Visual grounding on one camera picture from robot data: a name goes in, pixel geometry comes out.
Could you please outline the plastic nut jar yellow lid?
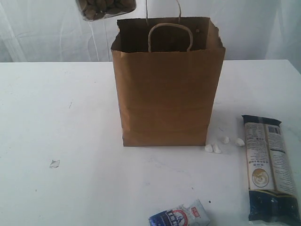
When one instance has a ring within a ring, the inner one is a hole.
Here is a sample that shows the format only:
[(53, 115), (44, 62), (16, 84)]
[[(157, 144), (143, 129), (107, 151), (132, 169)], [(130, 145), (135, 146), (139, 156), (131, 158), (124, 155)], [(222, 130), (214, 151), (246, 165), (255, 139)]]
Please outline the plastic nut jar yellow lid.
[(76, 3), (86, 21), (120, 16), (136, 9), (135, 0), (76, 0)]

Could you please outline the black beige noodle package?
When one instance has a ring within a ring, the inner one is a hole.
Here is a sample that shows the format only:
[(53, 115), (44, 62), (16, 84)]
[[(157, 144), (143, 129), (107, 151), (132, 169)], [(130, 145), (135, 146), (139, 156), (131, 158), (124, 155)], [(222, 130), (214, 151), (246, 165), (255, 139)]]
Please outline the black beige noodle package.
[(243, 115), (250, 221), (299, 226), (301, 217), (281, 121)]

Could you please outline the brown paper bag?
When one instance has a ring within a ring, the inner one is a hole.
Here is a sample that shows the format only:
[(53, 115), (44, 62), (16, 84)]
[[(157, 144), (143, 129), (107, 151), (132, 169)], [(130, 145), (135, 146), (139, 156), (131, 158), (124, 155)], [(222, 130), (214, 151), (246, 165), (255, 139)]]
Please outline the brown paper bag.
[(111, 46), (124, 146), (204, 146), (225, 47), (209, 17), (117, 21)]

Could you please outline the small white pebble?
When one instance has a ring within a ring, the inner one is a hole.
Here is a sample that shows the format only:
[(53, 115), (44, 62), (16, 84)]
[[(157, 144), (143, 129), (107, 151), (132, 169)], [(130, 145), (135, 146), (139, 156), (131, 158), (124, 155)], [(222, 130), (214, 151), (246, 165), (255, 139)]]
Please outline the small white pebble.
[(212, 145), (214, 153), (222, 153), (221, 149), (218, 147), (217, 144)]
[(213, 152), (213, 148), (211, 144), (208, 144), (205, 146), (205, 151), (208, 153), (212, 153)]
[(239, 146), (239, 147), (243, 147), (243, 146), (245, 146), (245, 142), (242, 139), (237, 138), (235, 141), (235, 145)]
[(221, 139), (221, 142), (222, 142), (223, 144), (228, 144), (228, 143), (230, 142), (230, 138), (229, 138), (229, 137), (223, 137), (223, 138)]

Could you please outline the small clear plastic scrap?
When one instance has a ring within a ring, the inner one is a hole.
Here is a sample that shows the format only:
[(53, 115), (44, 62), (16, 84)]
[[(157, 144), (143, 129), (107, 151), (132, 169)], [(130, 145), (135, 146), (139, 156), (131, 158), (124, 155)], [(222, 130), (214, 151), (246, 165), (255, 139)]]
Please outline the small clear plastic scrap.
[(52, 160), (49, 167), (51, 169), (56, 169), (59, 167), (59, 165), (60, 165), (60, 160), (56, 160), (56, 161)]

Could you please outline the blue white salt packet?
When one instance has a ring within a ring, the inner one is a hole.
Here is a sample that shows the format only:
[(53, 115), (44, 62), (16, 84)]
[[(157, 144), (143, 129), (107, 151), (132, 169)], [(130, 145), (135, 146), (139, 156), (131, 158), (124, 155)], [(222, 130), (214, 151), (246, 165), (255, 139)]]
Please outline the blue white salt packet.
[(150, 226), (208, 226), (210, 219), (199, 199), (149, 217)]

